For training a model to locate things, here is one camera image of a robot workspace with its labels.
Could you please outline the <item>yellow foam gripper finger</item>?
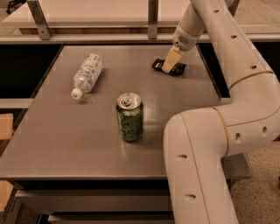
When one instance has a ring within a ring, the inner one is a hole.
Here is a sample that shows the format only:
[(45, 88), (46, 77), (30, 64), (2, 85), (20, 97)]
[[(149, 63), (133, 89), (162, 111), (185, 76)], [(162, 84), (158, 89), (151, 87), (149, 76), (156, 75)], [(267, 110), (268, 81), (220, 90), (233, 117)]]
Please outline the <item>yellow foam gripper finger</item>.
[(174, 66), (180, 61), (182, 55), (183, 52), (179, 48), (173, 46), (165, 58), (164, 64), (162, 66), (162, 70), (168, 74), (174, 68)]

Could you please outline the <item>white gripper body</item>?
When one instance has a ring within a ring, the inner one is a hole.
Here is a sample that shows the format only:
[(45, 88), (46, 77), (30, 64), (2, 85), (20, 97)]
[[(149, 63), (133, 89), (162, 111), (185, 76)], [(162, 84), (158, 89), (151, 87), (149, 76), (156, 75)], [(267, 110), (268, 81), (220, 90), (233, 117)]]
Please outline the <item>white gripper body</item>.
[(183, 26), (179, 24), (172, 36), (173, 45), (180, 51), (186, 52), (193, 48), (200, 39), (201, 31), (199, 26)]

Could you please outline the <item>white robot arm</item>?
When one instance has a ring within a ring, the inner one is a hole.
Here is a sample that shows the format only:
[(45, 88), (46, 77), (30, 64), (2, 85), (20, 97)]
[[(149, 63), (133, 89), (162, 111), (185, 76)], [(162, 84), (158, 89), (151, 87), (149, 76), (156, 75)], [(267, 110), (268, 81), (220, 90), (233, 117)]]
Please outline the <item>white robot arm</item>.
[(207, 32), (231, 101), (181, 112), (164, 128), (164, 162), (176, 224), (238, 224), (221, 160), (280, 134), (280, 82), (229, 11), (234, 0), (190, 0), (163, 70)]

